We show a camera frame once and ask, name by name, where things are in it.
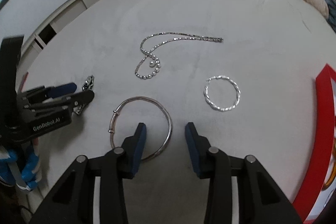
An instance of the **blue glove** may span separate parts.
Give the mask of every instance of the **blue glove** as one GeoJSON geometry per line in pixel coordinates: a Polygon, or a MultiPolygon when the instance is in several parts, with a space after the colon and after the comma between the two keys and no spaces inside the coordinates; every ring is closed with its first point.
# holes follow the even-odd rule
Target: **blue glove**
{"type": "Polygon", "coordinates": [[[21,172],[21,179],[25,182],[17,183],[8,164],[17,161],[17,153],[11,148],[0,146],[0,182],[7,186],[17,186],[21,190],[31,191],[37,187],[41,180],[40,160],[38,156],[38,139],[34,139],[32,144],[26,149],[26,165],[21,172]]]}

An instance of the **white bed sheet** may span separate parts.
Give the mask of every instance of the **white bed sheet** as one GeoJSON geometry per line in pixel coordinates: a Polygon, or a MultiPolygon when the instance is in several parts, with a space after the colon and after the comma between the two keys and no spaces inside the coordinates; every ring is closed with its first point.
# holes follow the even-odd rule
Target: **white bed sheet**
{"type": "MultiPolygon", "coordinates": [[[[144,47],[162,40],[153,38],[144,47]]],[[[184,139],[187,122],[228,155],[255,155],[293,200],[314,141],[314,79],[325,63],[336,68],[335,52],[335,33],[303,0],[100,0],[56,35],[29,69],[25,89],[70,81],[80,88],[88,75],[95,76],[95,98],[83,116],[41,138],[42,193],[77,155],[109,151],[113,110],[141,95],[162,103],[174,127],[167,150],[124,183],[129,223],[203,223],[208,181],[193,173],[184,139]],[[140,42],[163,31],[223,37],[224,43],[171,42],[155,52],[159,74],[139,80],[134,70],[143,58],[140,42]],[[241,89],[233,111],[217,112],[206,104],[205,80],[214,75],[231,77],[241,89]]],[[[151,71],[147,64],[140,68],[151,71]]],[[[221,82],[211,83],[209,92],[219,105],[231,104],[235,96],[221,82]]],[[[146,153],[154,151],[167,124],[146,102],[123,109],[116,144],[133,134],[138,122],[147,125],[146,153]]],[[[38,193],[29,199],[35,210],[38,193]]],[[[95,196],[95,223],[97,201],[95,196]]],[[[237,213],[235,205],[234,223],[237,213]]]]}

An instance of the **necklace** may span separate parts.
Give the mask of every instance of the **necklace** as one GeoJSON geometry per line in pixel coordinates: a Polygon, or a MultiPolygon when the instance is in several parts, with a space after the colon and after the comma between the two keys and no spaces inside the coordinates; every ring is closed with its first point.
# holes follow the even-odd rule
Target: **necklace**
{"type": "Polygon", "coordinates": [[[136,77],[138,77],[139,79],[151,79],[153,76],[155,76],[161,68],[161,64],[160,64],[160,60],[157,56],[155,56],[152,52],[155,51],[158,47],[167,44],[169,42],[172,41],[179,41],[179,40],[199,40],[199,41],[211,41],[211,42],[223,42],[223,38],[221,37],[203,37],[203,36],[199,36],[199,35],[195,35],[195,34],[186,34],[186,33],[180,33],[180,32],[161,32],[161,33],[156,33],[156,34],[151,34],[150,36],[146,37],[144,40],[142,40],[141,44],[140,44],[140,50],[141,52],[145,55],[145,57],[139,62],[139,64],[137,65],[137,67],[135,68],[135,75],[136,77]],[[163,41],[159,44],[157,44],[156,46],[154,46],[154,48],[152,48],[150,51],[146,51],[142,46],[145,43],[146,40],[148,40],[151,37],[156,37],[158,35],[164,35],[164,34],[175,34],[175,35],[183,35],[185,37],[175,37],[173,39],[170,40],[166,40],[163,41]],[[154,71],[148,75],[140,75],[138,74],[138,70],[140,68],[140,66],[142,65],[142,63],[144,63],[144,61],[147,58],[151,58],[153,61],[151,61],[149,63],[149,67],[154,68],[154,71]]]}

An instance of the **bracelet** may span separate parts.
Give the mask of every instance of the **bracelet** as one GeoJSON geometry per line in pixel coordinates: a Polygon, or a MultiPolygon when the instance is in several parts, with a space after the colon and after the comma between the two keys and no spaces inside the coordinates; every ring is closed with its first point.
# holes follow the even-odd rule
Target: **bracelet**
{"type": "Polygon", "coordinates": [[[165,141],[163,142],[163,144],[161,145],[161,147],[158,150],[156,150],[154,153],[150,154],[149,156],[147,156],[145,158],[141,158],[141,161],[148,161],[148,160],[154,159],[155,157],[157,157],[158,155],[160,155],[166,149],[166,147],[168,145],[168,142],[170,140],[170,137],[171,137],[171,133],[173,131],[173,122],[171,120],[171,117],[170,117],[168,111],[163,107],[163,105],[161,105],[158,101],[156,101],[156,100],[154,100],[152,98],[148,98],[148,97],[144,97],[144,96],[132,97],[132,98],[129,98],[129,99],[126,99],[125,101],[123,101],[116,108],[116,110],[113,111],[113,116],[111,118],[110,126],[109,126],[110,144],[111,144],[112,149],[114,149],[115,148],[115,144],[114,144],[113,138],[114,138],[114,134],[115,134],[116,121],[117,121],[118,116],[120,115],[120,111],[122,110],[122,108],[127,103],[130,103],[130,102],[133,102],[133,101],[137,101],[137,100],[142,100],[142,101],[150,102],[150,103],[156,105],[158,108],[160,108],[160,110],[165,115],[165,117],[166,117],[166,119],[168,121],[168,126],[169,126],[167,137],[166,137],[165,141]]]}
{"type": "Polygon", "coordinates": [[[237,86],[237,84],[235,82],[233,82],[229,77],[226,77],[224,75],[219,75],[219,76],[213,76],[213,77],[210,77],[209,79],[206,80],[208,83],[207,85],[205,86],[205,90],[204,90],[204,96],[205,96],[205,100],[206,102],[215,110],[218,110],[218,111],[221,111],[221,112],[225,112],[225,111],[228,111],[228,110],[232,110],[234,109],[238,104],[239,104],[239,100],[240,100],[240,90],[239,90],[239,87],[237,86]],[[222,108],[222,107],[219,107],[217,105],[215,105],[209,98],[209,95],[208,95],[208,88],[209,88],[209,84],[210,84],[210,81],[213,80],[213,79],[223,79],[223,80],[227,80],[229,81],[233,86],[234,88],[236,89],[236,101],[235,103],[230,106],[230,107],[226,107],[226,108],[222,108]]]}

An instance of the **gloved hand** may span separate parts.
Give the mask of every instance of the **gloved hand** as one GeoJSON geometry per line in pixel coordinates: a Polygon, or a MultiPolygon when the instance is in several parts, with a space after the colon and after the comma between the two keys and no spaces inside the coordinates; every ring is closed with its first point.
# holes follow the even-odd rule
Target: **gloved hand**
{"type": "MultiPolygon", "coordinates": [[[[37,187],[37,183],[41,180],[38,139],[34,139],[27,147],[25,157],[26,165],[21,172],[21,178],[26,185],[18,185],[18,187],[21,190],[31,191],[37,187]]],[[[17,160],[18,154],[14,149],[0,146],[0,182],[2,184],[6,186],[14,186],[16,184],[8,163],[16,162],[17,160]]]]}

